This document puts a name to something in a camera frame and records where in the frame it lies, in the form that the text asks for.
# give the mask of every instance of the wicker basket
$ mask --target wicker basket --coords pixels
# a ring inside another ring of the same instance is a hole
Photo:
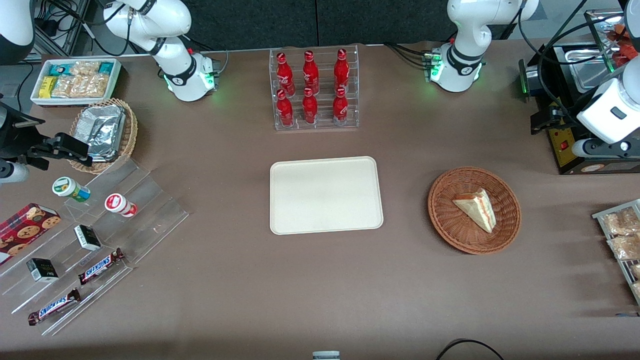
[[[134,114],[133,111],[131,111],[131,108],[126,102],[120,99],[112,98],[107,101],[101,101],[101,102],[92,104],[90,105],[90,107],[107,106],[107,105],[122,106],[124,110],[127,112],[127,118],[125,119],[124,130],[122,131],[122,138],[120,139],[120,148],[118,150],[118,157],[116,158],[116,160],[120,159],[122,156],[131,156],[131,153],[133,153],[133,149],[136,146],[136,136],[138,135],[138,120],[136,119],[136,114]],[[80,114],[76,116],[76,120],[71,125],[71,131],[69,132],[71,135],[73,135],[74,132],[76,131],[76,126],[78,124],[79,118],[80,118]],[[96,174],[96,175],[105,171],[105,169],[107,169],[109,166],[111,166],[111,164],[113,164],[113,161],[111,163],[93,163],[91,167],[86,167],[82,164],[76,163],[75,161],[69,161],[69,162],[71,163],[71,166],[78,171],[89,172],[91,174]]]
[[[462,193],[486,190],[495,212],[491,233],[482,230],[460,210],[453,198]],[[429,217],[448,243],[470,254],[493,254],[504,250],[518,235],[522,216],[511,188],[495,174],[477,167],[460,167],[440,175],[429,191]]]

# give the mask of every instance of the bottle cap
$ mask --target bottle cap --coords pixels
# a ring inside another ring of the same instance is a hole
[[[278,53],[276,55],[276,59],[278,59],[279,64],[284,64],[287,62],[287,56],[284,53]]]

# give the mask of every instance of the table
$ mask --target table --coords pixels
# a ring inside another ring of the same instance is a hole
[[[590,215],[638,198],[638,175],[556,175],[546,136],[529,134],[537,109],[521,97],[517,66],[526,45],[494,42],[461,94],[426,84],[382,46],[359,49],[361,127],[323,133],[273,129],[268,51],[232,53],[220,90],[193,103],[167,91],[151,58],[122,58],[115,97],[140,122],[134,158],[192,215],[54,337],[0,304],[2,358],[280,360],[335,349],[345,360],[430,359],[473,338],[507,359],[637,359],[639,320],[612,317],[637,306]],[[77,112],[31,114],[53,135]],[[271,164],[364,155],[378,163],[382,227],[271,233]],[[428,219],[431,183],[463,165],[495,172],[518,196],[522,230],[501,253],[462,254]],[[31,201],[60,206],[49,185],[62,175],[90,179],[52,161],[0,188],[0,218]]]

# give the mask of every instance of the red bottle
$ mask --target red bottle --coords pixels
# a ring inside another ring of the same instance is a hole
[[[287,99],[287,94],[282,89],[278,89],[278,92],[276,94],[278,95],[278,102],[276,103],[276,107],[278,108],[278,115],[280,116],[282,126],[292,127],[293,106],[291,106],[291,101]]]
[[[338,50],[338,61],[333,67],[333,86],[337,91],[344,88],[344,92],[349,92],[349,63],[347,62],[347,51],[345,49]]]
[[[344,97],[344,88],[336,90],[336,98],[333,100],[333,124],[343,126],[347,122],[347,106],[349,102]]]
[[[313,51],[305,51],[305,66],[302,67],[302,73],[305,75],[305,86],[310,87],[314,95],[317,95],[320,92],[320,75]]]
[[[284,53],[278,53],[276,59],[278,59],[278,82],[280,87],[287,93],[287,97],[292,97],[296,93],[296,85],[293,84],[293,71],[291,71]]]
[[[318,116],[318,101],[314,91],[310,87],[305,88],[305,98],[302,99],[302,108],[305,110],[305,121],[309,125],[316,123]]]

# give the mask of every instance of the cookie box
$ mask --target cookie box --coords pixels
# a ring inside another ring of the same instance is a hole
[[[113,68],[111,68],[111,73],[109,74],[109,81],[107,82],[107,88],[102,97],[78,97],[78,98],[42,98],[38,95],[40,91],[40,87],[42,86],[42,81],[46,76],[49,75],[52,67],[57,65],[63,65],[68,63],[74,63],[75,61],[99,61],[101,63],[113,63]],[[118,80],[118,75],[120,73],[120,68],[122,65],[120,62],[114,58],[67,58],[67,59],[55,59],[55,60],[47,60],[42,64],[42,69],[40,70],[40,74],[38,75],[38,81],[36,81],[36,85],[33,87],[33,91],[31,92],[31,101],[34,104],[48,107],[48,106],[81,106],[87,104],[95,104],[99,101],[105,101],[111,98],[111,94],[113,93],[113,89],[116,87],[116,82]]]
[[[0,265],[59,222],[55,210],[31,203],[0,224]]]

